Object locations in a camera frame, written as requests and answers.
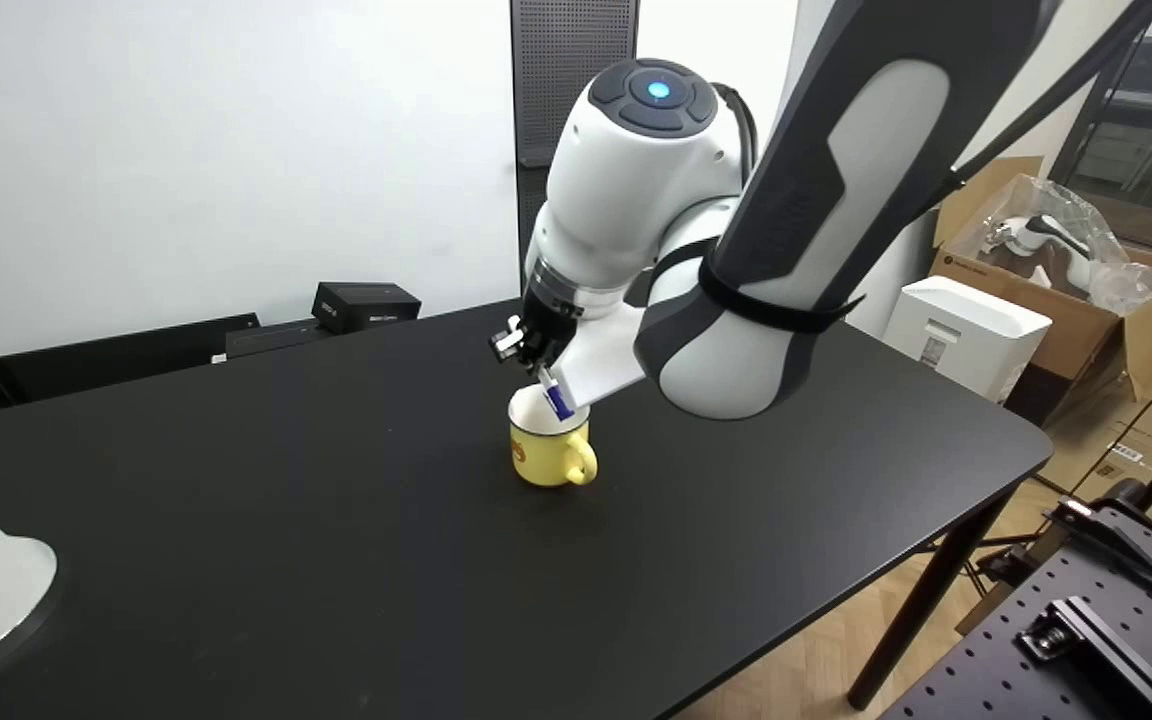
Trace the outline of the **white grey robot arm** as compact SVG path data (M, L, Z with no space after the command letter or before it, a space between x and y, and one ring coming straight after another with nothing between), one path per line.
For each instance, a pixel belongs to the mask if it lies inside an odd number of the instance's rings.
M1029 136L1152 22L1129 0L1007 107L1059 0L808 0L814 31L772 132L677 59L621 59L575 97L491 352L506 408L570 426L646 378L673 408L746 420L796 393L884 247Z

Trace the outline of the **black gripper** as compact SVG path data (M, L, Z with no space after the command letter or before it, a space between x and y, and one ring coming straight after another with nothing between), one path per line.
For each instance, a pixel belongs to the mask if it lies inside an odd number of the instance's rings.
M581 321L575 303L526 289L520 294L520 309L491 334L491 352L498 359L541 371L570 344L575 321Z

